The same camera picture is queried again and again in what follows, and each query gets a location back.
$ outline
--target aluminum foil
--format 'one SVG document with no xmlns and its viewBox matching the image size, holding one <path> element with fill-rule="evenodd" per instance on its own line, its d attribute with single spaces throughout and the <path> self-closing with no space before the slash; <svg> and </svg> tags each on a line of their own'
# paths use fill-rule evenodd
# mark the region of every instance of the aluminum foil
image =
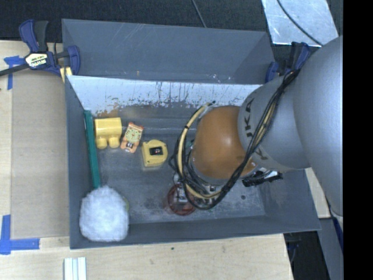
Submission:
<svg viewBox="0 0 373 280">
<path fill-rule="evenodd" d="M 293 20 L 322 45 L 339 36 L 326 0 L 279 1 Z M 288 18 L 277 0 L 262 0 L 262 4 L 274 44 L 296 41 L 320 47 Z"/>
</svg>

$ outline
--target yellow cable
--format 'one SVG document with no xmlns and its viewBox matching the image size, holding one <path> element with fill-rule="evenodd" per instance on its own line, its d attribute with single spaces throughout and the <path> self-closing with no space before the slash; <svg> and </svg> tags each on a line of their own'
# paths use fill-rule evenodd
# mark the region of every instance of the yellow cable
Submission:
<svg viewBox="0 0 373 280">
<path fill-rule="evenodd" d="M 196 111 L 196 113 L 191 117 L 191 119 L 188 121 L 188 123 L 186 124 L 186 126 L 184 127 L 184 129 L 181 133 L 180 141 L 179 141 L 179 147 L 178 147 L 178 155 L 177 155 L 177 166 L 178 166 L 179 173 L 180 173 L 181 176 L 183 176 L 182 150 L 183 150 L 183 146 L 184 146 L 185 137 L 186 137 L 187 132 L 188 132 L 189 128 L 191 127 L 191 125 L 194 123 L 194 121 L 197 119 L 197 117 L 200 115 L 200 113 L 202 113 L 205 110 L 205 108 L 208 107 L 209 105 L 211 105 L 211 104 L 207 103 L 204 106 L 202 106 L 201 108 L 199 108 Z M 192 195 L 194 195 L 198 198 L 202 198 L 202 199 L 209 199 L 209 198 L 212 198 L 212 197 L 220 194 L 220 191 L 219 191 L 219 192 L 216 192 L 216 193 L 211 194 L 211 195 L 202 195 L 202 194 L 199 194 L 198 192 L 196 192 L 195 190 L 193 190 L 189 185 L 186 185 L 186 187 Z"/>
</svg>

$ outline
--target beige surface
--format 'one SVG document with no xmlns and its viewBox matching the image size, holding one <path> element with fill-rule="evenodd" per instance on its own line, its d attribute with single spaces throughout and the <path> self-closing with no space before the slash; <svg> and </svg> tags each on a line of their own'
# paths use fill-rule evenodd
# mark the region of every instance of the beige surface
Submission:
<svg viewBox="0 0 373 280">
<path fill-rule="evenodd" d="M 21 46 L 22 43 L 0 41 L 0 69 L 4 68 L 1 59 L 6 55 L 16 55 L 15 51 L 22 49 Z M 0 78 L 0 88 L 0 214 L 6 215 L 10 211 L 12 92 L 6 90 L 6 78 Z M 45 220 L 44 225 L 47 228 L 55 222 L 56 219 Z M 68 237 L 54 237 L 41 239 L 40 246 L 40 250 L 0 255 L 0 279 L 62 279 L 62 265 L 66 257 L 86 257 L 89 280 L 293 279 L 286 245 L 280 234 L 79 251 L 70 251 Z"/>
<path fill-rule="evenodd" d="M 2 54 L 26 55 L 27 45 L 17 42 L 18 46 L 3 43 Z M 13 76 L 12 101 L 10 236 L 67 236 L 64 85 L 51 73 L 18 72 Z"/>
</svg>

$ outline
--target sticker label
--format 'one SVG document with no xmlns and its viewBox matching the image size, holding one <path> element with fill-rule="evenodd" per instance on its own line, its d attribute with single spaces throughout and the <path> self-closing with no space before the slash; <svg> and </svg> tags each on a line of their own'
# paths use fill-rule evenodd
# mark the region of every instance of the sticker label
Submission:
<svg viewBox="0 0 373 280">
<path fill-rule="evenodd" d="M 31 68 L 37 68 L 41 65 L 47 64 L 47 54 L 30 54 L 26 57 L 26 62 Z"/>
</svg>

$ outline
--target white pom-pom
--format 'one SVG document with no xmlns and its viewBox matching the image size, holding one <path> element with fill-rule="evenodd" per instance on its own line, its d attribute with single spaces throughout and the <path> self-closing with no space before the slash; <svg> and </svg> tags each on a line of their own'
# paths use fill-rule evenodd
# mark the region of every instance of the white pom-pom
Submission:
<svg viewBox="0 0 373 280">
<path fill-rule="evenodd" d="M 79 226 L 82 235 L 95 242 L 117 242 L 128 232 L 128 205 L 107 185 L 82 199 Z"/>
</svg>

